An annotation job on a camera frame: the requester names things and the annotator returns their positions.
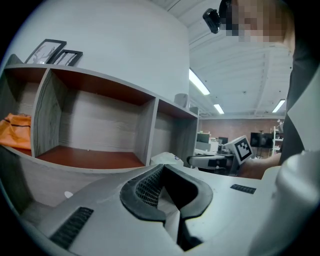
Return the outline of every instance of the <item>black slot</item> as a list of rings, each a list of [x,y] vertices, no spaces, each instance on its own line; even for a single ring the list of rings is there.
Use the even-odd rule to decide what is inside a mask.
[[[234,189],[234,190],[241,191],[241,192],[249,193],[249,194],[252,194],[252,195],[256,191],[256,188],[254,188],[254,187],[242,186],[242,185],[238,185],[238,184],[234,184],[230,188]]]
[[[92,209],[79,207],[50,237],[50,240],[58,246],[68,249],[93,212]]]

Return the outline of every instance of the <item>person's arm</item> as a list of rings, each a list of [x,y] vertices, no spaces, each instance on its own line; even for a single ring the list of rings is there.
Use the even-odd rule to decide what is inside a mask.
[[[261,180],[266,169],[279,166],[281,153],[267,159],[248,159],[240,169],[238,177]]]

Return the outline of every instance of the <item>camera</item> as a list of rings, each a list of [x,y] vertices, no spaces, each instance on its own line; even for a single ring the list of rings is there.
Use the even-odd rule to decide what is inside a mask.
[[[202,17],[210,28],[211,32],[217,34],[220,30],[220,18],[217,10],[209,8],[205,11]]]

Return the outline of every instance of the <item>person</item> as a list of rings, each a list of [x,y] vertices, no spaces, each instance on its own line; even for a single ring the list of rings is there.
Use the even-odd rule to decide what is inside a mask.
[[[221,26],[234,36],[255,37],[260,42],[282,43],[293,53],[293,65],[286,101],[286,112],[295,104],[313,78],[319,63],[318,1],[296,0],[222,0]],[[261,179],[266,169],[281,165],[304,150],[290,117],[283,125],[280,153],[267,159],[249,159],[239,176]]]

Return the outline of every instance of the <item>white panel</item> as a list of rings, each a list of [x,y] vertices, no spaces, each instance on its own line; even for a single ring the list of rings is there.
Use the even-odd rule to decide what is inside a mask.
[[[66,49],[83,52],[79,68],[128,81],[171,101],[188,93],[187,28],[150,1],[44,1],[19,29],[3,64],[13,53],[25,61],[44,39],[67,41]]]

